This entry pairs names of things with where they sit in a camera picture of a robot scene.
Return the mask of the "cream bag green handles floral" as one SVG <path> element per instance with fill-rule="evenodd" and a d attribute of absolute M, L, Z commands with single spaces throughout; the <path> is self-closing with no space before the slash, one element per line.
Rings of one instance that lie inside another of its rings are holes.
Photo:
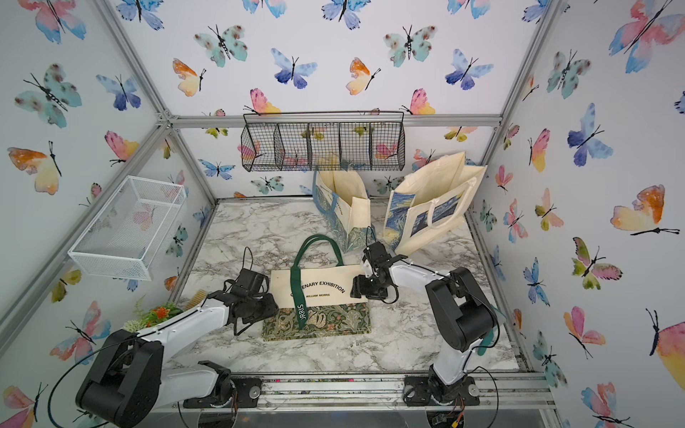
<path fill-rule="evenodd" d="M 333 267 L 302 267 L 307 251 L 316 244 L 329 244 L 335 255 Z M 270 273 L 269 292 L 278 311 L 263 321 L 266 342 L 366 335 L 371 332 L 367 299 L 351 296 L 353 280 L 362 267 L 346 265 L 338 244 L 317 234 L 305 239 L 289 269 Z"/>

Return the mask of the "cream bag blue floral pattern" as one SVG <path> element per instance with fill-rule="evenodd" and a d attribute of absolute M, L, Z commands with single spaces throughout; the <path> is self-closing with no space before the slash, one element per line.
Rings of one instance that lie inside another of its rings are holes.
<path fill-rule="evenodd" d="M 374 236 L 371 202 L 356 171 L 316 171 L 313 201 L 341 251 L 357 251 Z"/>

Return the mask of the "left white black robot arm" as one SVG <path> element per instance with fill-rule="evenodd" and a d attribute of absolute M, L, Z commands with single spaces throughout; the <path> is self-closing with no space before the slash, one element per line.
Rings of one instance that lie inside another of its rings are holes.
<path fill-rule="evenodd" d="M 96 418 L 99 427 L 135 427 L 153 409 L 170 404 L 237 413 L 242 387 L 229 368 L 209 360 L 181 369 L 164 366 L 209 333 L 230 326 L 239 336 L 276 315 L 269 278 L 255 271 L 253 262 L 252 250 L 245 248 L 237 278 L 190 310 L 135 333 L 112 333 L 87 355 L 92 366 L 75 397 L 80 414 Z"/>

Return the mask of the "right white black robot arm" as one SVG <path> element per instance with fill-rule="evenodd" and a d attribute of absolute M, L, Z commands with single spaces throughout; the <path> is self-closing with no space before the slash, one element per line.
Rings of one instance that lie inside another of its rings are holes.
<path fill-rule="evenodd" d="M 473 274 L 465 267 L 441 272 L 420 266 L 405 255 L 392 255 L 380 242 L 363 250 L 364 273 L 354 278 L 351 298 L 393 304 L 401 288 L 423 292 L 442 337 L 437 360 L 427 376 L 407 376 L 402 401 L 408 407 L 480 404 L 476 381 L 467 366 L 488 346 L 485 337 L 499 318 Z"/>

